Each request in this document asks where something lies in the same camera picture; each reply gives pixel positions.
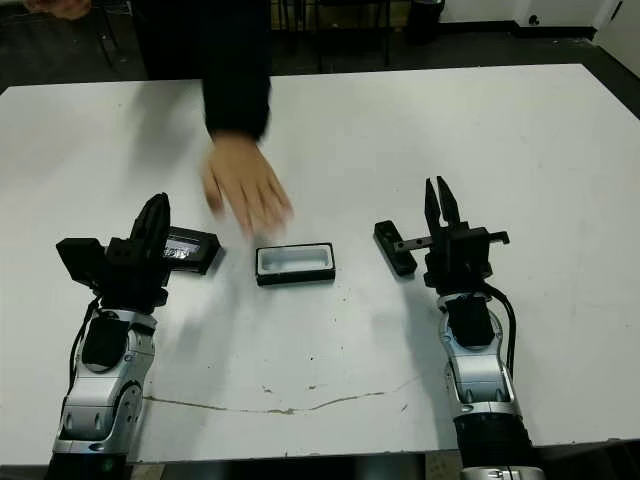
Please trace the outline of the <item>bare person hand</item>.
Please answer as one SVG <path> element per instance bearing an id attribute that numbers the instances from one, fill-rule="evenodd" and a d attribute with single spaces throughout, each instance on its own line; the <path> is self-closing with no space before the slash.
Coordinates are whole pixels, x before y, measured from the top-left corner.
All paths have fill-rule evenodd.
<path id="1" fill-rule="evenodd" d="M 218 132 L 206 156 L 201 180 L 208 206 L 221 215 L 231 208 L 247 236 L 281 228 L 291 203 L 256 140 L 240 132 Z"/>

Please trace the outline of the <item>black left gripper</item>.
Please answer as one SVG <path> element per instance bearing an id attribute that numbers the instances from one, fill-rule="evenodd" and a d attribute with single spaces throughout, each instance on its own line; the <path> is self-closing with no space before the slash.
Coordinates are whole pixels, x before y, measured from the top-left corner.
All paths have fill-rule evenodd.
<path id="1" fill-rule="evenodd" d="M 91 286 L 103 307 L 151 314 L 166 304 L 170 226 L 168 194 L 155 194 L 135 219 L 130 239 L 111 239 Z"/>

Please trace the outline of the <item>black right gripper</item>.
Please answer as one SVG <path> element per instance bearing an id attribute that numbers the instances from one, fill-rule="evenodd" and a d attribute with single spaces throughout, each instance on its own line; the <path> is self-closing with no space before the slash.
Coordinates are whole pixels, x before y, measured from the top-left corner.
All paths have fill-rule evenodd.
<path id="1" fill-rule="evenodd" d="M 427 249 L 425 284 L 436 290 L 479 290 L 490 277 L 489 248 L 492 243 L 509 243 L 506 231 L 489 232 L 485 227 L 470 228 L 462 222 L 458 203 L 447 182 L 437 177 L 441 214 L 447 226 L 440 226 L 440 208 L 429 178 L 425 181 L 424 214 L 430 236 L 400 240 L 395 253 Z"/>

